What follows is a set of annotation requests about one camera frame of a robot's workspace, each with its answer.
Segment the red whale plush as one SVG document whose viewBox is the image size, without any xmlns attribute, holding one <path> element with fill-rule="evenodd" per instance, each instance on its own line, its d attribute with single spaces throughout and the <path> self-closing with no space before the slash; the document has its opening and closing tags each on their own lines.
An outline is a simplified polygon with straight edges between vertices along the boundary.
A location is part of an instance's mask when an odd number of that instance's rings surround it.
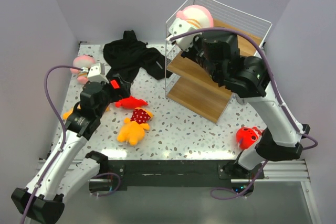
<svg viewBox="0 0 336 224">
<path fill-rule="evenodd" d="M 112 85 L 113 88 L 120 89 L 121 84 L 119 84 L 117 80 L 111 80 L 109 81 L 109 83 Z M 124 85 L 127 90 L 129 90 L 131 87 L 131 83 L 129 82 L 125 82 Z M 112 103 L 117 108 L 130 109 L 130 110 L 133 110 L 138 107 L 148 106 L 148 103 L 146 101 L 142 99 L 137 99 L 132 95 L 130 95 L 127 98 L 120 99 L 119 101 L 112 101 L 110 103 Z"/>
</svg>

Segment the pink striped plush doll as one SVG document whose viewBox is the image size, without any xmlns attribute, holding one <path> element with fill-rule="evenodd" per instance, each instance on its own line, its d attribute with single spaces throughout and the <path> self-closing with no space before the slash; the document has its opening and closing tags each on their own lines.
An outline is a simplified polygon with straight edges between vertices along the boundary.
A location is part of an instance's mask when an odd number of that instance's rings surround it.
<svg viewBox="0 0 336 224">
<path fill-rule="evenodd" d="M 197 28 L 209 28 L 214 26 L 214 20 L 210 11 L 201 5 L 190 5 L 176 13 L 176 18 L 185 20 Z"/>
<path fill-rule="evenodd" d="M 88 82 L 88 73 L 92 65 L 96 63 L 95 59 L 91 55 L 80 55 L 73 60 L 74 68 L 70 71 L 76 76 L 78 83 L 86 84 Z"/>
</svg>

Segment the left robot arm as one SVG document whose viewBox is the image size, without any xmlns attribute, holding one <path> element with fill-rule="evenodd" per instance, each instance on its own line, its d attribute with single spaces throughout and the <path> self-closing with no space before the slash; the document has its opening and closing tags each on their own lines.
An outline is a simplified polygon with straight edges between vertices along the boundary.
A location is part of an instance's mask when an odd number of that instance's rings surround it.
<svg viewBox="0 0 336 224">
<path fill-rule="evenodd" d="M 108 157 L 90 151 L 70 174 L 67 173 L 78 152 L 100 126 L 110 103 L 130 96 L 130 83 L 120 75 L 101 81 L 88 81 L 66 121 L 61 122 L 60 141 L 35 177 L 24 187 L 16 188 L 11 199 L 22 214 L 21 223 L 30 218 L 38 223 L 56 223 L 66 200 L 86 181 L 108 174 Z"/>
</svg>

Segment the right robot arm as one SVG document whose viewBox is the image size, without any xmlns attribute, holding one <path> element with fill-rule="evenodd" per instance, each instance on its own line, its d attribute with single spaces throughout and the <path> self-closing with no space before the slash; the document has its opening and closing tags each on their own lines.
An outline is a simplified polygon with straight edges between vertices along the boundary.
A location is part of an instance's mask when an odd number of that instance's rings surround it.
<svg viewBox="0 0 336 224">
<path fill-rule="evenodd" d="M 261 136 L 236 160 L 227 165 L 239 178 L 246 178 L 262 161 L 299 159 L 300 141 L 309 129 L 291 114 L 277 90 L 266 63 L 256 56 L 242 56 L 238 37 L 227 31 L 207 31 L 178 39 L 182 57 L 204 69 L 213 82 L 250 104 L 266 125 Z"/>
</svg>

